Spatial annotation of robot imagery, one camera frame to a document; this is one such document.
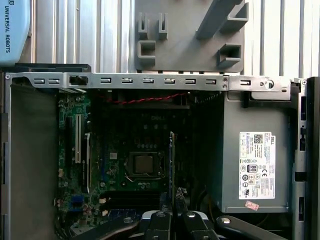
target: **red cable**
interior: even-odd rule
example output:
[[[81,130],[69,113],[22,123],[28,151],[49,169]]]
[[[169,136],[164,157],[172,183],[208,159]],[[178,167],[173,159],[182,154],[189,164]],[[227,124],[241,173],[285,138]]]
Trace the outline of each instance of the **red cable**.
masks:
[[[113,103],[113,104],[134,104],[134,103],[141,103],[141,102],[149,102],[149,101],[161,101],[161,100],[168,100],[168,99],[173,99],[177,96],[183,96],[186,93],[176,93],[173,95],[169,96],[164,96],[164,97],[149,97],[149,98],[142,98],[142,99],[137,99],[137,100],[130,100],[130,101],[112,101],[112,100],[107,100],[108,103]]]

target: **power supply label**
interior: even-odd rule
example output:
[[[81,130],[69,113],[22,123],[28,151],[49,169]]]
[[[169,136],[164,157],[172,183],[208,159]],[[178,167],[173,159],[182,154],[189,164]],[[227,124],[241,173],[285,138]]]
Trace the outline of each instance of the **power supply label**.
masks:
[[[276,136],[271,132],[240,132],[239,199],[276,197]]]

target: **mounting hole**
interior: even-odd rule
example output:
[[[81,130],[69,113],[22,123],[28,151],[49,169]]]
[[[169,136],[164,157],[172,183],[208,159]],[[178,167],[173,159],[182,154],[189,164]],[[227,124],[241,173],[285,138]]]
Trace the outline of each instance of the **mounting hole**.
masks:
[[[275,86],[275,83],[272,80],[267,80],[265,82],[265,88],[268,89],[268,90],[273,89],[274,86]]]

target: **screw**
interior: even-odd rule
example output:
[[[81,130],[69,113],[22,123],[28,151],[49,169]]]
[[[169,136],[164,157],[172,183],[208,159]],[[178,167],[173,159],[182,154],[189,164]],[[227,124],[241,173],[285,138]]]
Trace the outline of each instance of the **screw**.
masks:
[[[158,212],[156,213],[156,215],[157,215],[158,217],[160,217],[160,218],[163,218],[163,217],[166,216],[166,214],[165,214],[163,211],[158,211]]]
[[[231,221],[229,218],[223,217],[221,218],[221,222],[223,222],[224,224],[229,224]]]
[[[133,220],[132,220],[131,217],[126,217],[125,219],[123,219],[123,222],[124,222],[125,224],[130,224],[130,223],[133,222]]]
[[[196,216],[196,214],[194,212],[187,212],[186,215],[189,217],[189,218],[194,218]]]

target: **expansion slot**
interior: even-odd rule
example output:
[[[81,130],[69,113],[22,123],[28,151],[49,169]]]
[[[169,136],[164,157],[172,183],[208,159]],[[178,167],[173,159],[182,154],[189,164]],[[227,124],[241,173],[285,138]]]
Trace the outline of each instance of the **expansion slot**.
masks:
[[[83,114],[75,115],[75,163],[81,163],[81,142],[85,130],[85,116]]]
[[[64,162],[67,168],[67,176],[71,178],[71,166],[72,166],[72,117],[67,116],[65,118],[65,129],[64,129]]]
[[[91,185],[91,133],[84,135],[85,140],[85,161],[82,161],[82,191],[84,193],[90,192]]]

